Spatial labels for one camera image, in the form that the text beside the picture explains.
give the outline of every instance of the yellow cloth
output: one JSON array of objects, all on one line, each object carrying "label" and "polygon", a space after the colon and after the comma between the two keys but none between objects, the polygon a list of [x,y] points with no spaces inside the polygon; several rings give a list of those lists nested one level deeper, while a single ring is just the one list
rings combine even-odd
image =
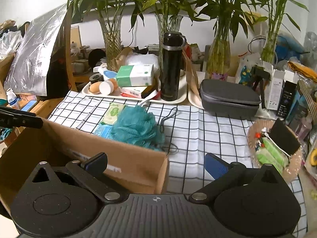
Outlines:
[{"label": "yellow cloth", "polygon": [[312,79],[314,82],[317,82],[317,73],[311,69],[308,68],[300,63],[297,62],[288,62],[289,67],[293,70],[293,71],[297,71],[301,74],[303,74],[305,77]]}]

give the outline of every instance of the metal screw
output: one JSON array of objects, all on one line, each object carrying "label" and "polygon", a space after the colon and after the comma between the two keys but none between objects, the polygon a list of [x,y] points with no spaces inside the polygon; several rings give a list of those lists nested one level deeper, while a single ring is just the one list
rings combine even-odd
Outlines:
[{"label": "metal screw", "polygon": [[117,192],[108,192],[105,194],[105,198],[109,201],[114,201],[120,198],[120,194]]},{"label": "metal screw", "polygon": [[203,201],[207,198],[207,195],[202,192],[195,192],[191,197],[196,201]]}]

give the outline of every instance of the white tray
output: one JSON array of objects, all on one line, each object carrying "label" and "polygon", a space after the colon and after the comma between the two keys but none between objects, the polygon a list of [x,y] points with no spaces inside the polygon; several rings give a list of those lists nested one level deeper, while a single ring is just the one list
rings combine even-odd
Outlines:
[{"label": "white tray", "polygon": [[[136,101],[141,101],[143,100],[143,98],[136,98],[136,97],[122,97],[120,94],[120,90],[117,89],[116,91],[114,91],[112,93],[112,95],[103,95],[103,94],[92,94],[89,91],[89,86],[91,84],[88,83],[83,89],[82,89],[82,93],[86,96],[93,96],[93,97],[106,97],[106,98],[114,98],[114,99],[124,99],[124,100],[136,100]],[[186,75],[184,75],[183,77],[180,78],[180,84],[179,84],[179,93],[178,93],[178,97],[175,101],[165,101],[161,98],[157,99],[157,100],[150,100],[150,102],[155,102],[155,103],[160,103],[160,104],[179,104],[181,102],[183,102],[187,97],[187,83],[186,83]]]},{"label": "white tray", "polygon": [[[200,86],[201,82],[205,79],[205,73],[204,72],[197,72],[197,77],[198,77],[198,85]],[[234,77],[228,76],[227,79],[228,82],[235,82]],[[200,97],[196,96],[194,92],[189,88],[188,89],[188,101],[195,107],[204,110],[202,104],[201,104],[201,99]],[[267,109],[262,109],[261,105],[256,112],[255,117],[257,118],[265,118],[265,119],[271,119],[271,120],[276,120],[277,116],[274,111],[272,110],[267,110]]]}]

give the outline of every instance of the black zippered case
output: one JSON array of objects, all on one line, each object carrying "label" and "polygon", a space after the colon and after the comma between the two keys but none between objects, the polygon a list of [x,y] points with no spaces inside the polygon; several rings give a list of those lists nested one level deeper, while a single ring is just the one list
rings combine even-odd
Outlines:
[{"label": "black zippered case", "polygon": [[254,116],[261,102],[250,87],[221,80],[203,80],[199,94],[206,111],[238,119]]}]

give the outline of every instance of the woven basket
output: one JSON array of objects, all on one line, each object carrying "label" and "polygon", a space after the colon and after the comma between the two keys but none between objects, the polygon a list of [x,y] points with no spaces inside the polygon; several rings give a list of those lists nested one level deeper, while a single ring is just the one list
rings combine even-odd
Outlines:
[{"label": "woven basket", "polygon": [[[248,132],[247,140],[248,140],[248,146],[249,146],[251,158],[253,160],[253,165],[259,168],[262,165],[259,163],[259,161],[256,158],[255,147],[256,147],[257,138],[255,138],[255,134],[257,132],[261,132],[264,127],[266,127],[267,131],[269,131],[274,125],[274,122],[275,121],[271,121],[271,120],[258,120],[250,127]],[[300,147],[296,151],[296,153],[291,157],[289,165],[283,169],[282,177],[287,183],[290,183],[297,177],[298,172],[302,166],[302,158],[303,158],[303,152],[302,152],[302,148]]]}]

